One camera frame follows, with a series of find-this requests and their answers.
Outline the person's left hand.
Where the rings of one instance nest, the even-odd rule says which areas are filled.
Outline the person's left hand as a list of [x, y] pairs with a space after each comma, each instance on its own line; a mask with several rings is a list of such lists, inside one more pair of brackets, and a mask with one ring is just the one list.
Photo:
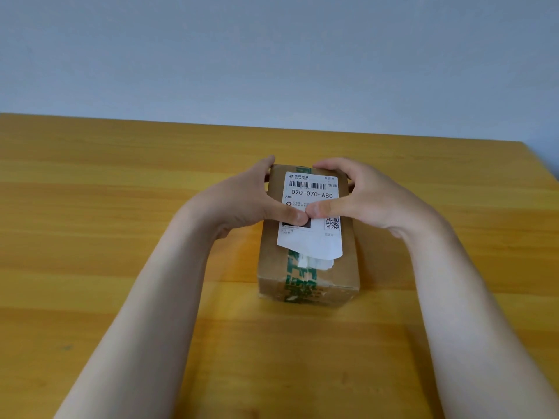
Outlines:
[[233, 229], [264, 221], [264, 202], [273, 199], [264, 184], [274, 163], [270, 155], [192, 197], [183, 207], [187, 224], [222, 238]]

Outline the person's right hand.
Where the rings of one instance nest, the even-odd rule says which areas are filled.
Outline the person's right hand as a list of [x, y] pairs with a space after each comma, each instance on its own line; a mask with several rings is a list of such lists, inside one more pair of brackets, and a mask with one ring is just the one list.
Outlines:
[[333, 157], [314, 167], [345, 173], [353, 184], [344, 196], [353, 197], [353, 219], [386, 229], [398, 238], [422, 232], [441, 219], [428, 203], [370, 165]]

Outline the brown cardboard parcel box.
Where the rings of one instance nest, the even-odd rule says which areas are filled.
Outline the brown cardboard parcel box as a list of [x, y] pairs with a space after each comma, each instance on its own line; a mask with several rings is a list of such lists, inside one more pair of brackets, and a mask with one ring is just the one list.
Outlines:
[[[267, 193], [304, 212], [311, 203], [347, 196], [348, 189], [339, 171], [275, 164]], [[258, 260], [259, 294], [275, 301], [340, 306], [360, 291], [351, 218], [310, 219], [303, 226], [266, 220]]]

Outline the person's right forearm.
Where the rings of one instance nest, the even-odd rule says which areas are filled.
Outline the person's right forearm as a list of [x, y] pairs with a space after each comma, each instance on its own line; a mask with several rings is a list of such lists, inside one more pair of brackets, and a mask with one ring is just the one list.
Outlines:
[[409, 251], [446, 419], [559, 419], [559, 395], [440, 215], [391, 225]]

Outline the person's left forearm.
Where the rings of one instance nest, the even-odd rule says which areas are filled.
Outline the person's left forearm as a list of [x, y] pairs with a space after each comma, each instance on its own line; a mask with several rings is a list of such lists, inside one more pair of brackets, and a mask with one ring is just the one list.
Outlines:
[[217, 230], [184, 205], [136, 278], [54, 419], [170, 419]]

